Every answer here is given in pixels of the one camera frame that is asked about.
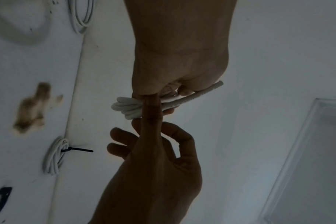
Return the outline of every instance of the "white wire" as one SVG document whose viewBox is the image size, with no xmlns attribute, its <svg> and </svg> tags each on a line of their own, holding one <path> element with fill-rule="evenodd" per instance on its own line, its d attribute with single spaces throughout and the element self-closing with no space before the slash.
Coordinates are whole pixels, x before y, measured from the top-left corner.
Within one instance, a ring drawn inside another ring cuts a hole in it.
<svg viewBox="0 0 336 224">
<path fill-rule="evenodd" d="M 96 0 L 88 0 L 86 17 L 82 21 L 78 16 L 77 12 L 77 0 L 68 0 L 70 5 L 70 10 L 72 14 L 72 27 L 75 32 L 79 35 L 85 35 L 88 26 L 92 22 L 92 17 L 94 13 L 94 7 Z"/>
<path fill-rule="evenodd" d="M 177 92 L 173 92 L 173 94 L 170 94 L 168 96 L 166 95 L 161 98 L 162 110 L 177 107 L 183 103 L 196 99 L 204 95 L 205 93 L 208 93 L 222 85 L 223 82 L 218 81 L 207 89 L 195 92 L 189 96 L 180 99 L 178 99 L 179 95 L 177 94 Z M 142 116 L 142 103 L 143 103 L 142 101 L 134 98 L 118 97 L 117 102 L 112 105 L 112 109 L 115 111 L 120 111 L 122 114 L 125 115 L 125 118 L 127 120 L 132 120 Z"/>
<path fill-rule="evenodd" d="M 58 175 L 60 173 L 59 168 L 65 156 L 65 152 L 61 152 L 61 150 L 68 149 L 68 147 L 69 143 L 67 138 L 58 137 L 54 141 L 44 160 L 44 173 L 51 175 Z"/>
</svg>

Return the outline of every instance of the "hand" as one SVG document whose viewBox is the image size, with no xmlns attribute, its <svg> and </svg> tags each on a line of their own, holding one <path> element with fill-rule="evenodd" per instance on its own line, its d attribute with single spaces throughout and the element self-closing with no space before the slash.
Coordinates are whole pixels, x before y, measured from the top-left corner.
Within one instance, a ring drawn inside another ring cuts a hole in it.
<svg viewBox="0 0 336 224">
<path fill-rule="evenodd" d="M 132 121 L 140 137 L 114 128 L 108 151 L 124 159 L 108 184 L 91 223 L 179 223 L 202 186 L 192 136 L 162 122 L 158 95 L 148 96 L 142 119 Z M 176 157 L 169 140 L 179 143 Z"/>
<path fill-rule="evenodd" d="M 206 89 L 227 68 L 236 0 L 126 0 L 136 38 L 135 98 Z"/>
</svg>

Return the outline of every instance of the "coiled white wire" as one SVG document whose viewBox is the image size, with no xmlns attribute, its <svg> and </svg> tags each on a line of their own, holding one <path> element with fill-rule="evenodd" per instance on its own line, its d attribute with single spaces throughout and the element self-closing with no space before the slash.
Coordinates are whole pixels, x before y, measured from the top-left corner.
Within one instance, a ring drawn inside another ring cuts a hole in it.
<svg viewBox="0 0 336 224">
<path fill-rule="evenodd" d="M 218 81 L 212 86 L 210 86 L 207 89 L 195 92 L 189 96 L 179 98 L 179 95 L 177 92 L 173 92 L 173 94 L 166 95 L 161 98 L 162 102 L 162 110 L 167 110 L 169 108 L 177 107 L 183 103 L 189 102 L 193 99 L 196 99 L 205 93 L 208 93 L 220 86 L 223 85 L 222 81 Z M 120 111 L 122 114 L 125 115 L 125 118 L 127 120 L 132 120 L 135 118 L 139 118 L 142 116 L 142 104 L 143 102 L 134 98 L 128 98 L 128 97 L 118 97 L 117 102 L 112 105 L 112 109 L 115 111 Z"/>
<path fill-rule="evenodd" d="M 44 160 L 44 173 L 51 175 L 58 175 L 60 173 L 59 168 L 65 156 L 65 152 L 61 152 L 61 150 L 68 149 L 68 147 L 69 143 L 67 138 L 58 137 L 54 141 Z"/>
<path fill-rule="evenodd" d="M 85 35 L 87 32 L 87 28 L 92 22 L 92 17 L 94 13 L 94 6 L 96 0 L 88 0 L 86 17 L 84 20 L 79 18 L 77 13 L 77 0 L 68 0 L 70 5 L 70 10 L 72 14 L 72 26 L 75 32 L 79 35 Z"/>
</svg>

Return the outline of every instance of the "brown stain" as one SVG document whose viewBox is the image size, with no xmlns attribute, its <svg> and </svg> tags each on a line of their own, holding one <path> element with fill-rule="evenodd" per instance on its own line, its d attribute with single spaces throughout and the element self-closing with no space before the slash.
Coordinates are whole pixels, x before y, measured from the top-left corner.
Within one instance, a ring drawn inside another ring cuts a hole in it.
<svg viewBox="0 0 336 224">
<path fill-rule="evenodd" d="M 45 124 L 44 113 L 50 100 L 51 85 L 47 82 L 38 84 L 33 97 L 22 100 L 19 105 L 17 120 L 13 128 L 21 134 L 27 133 L 33 127 L 41 127 Z M 58 96 L 55 103 L 61 103 L 63 96 Z"/>
</svg>

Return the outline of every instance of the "black zip tie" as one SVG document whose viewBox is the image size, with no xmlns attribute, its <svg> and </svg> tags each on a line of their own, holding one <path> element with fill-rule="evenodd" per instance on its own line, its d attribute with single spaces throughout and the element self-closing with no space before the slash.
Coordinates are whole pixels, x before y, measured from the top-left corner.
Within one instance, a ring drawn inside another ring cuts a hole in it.
<svg viewBox="0 0 336 224">
<path fill-rule="evenodd" d="M 93 150 L 90 150 L 90 149 L 81 149 L 81 148 L 74 148 L 74 147 L 68 147 L 68 149 L 62 149 L 61 152 L 68 152 L 71 150 L 77 150 L 77 151 L 83 151 L 83 152 L 94 152 Z"/>
</svg>

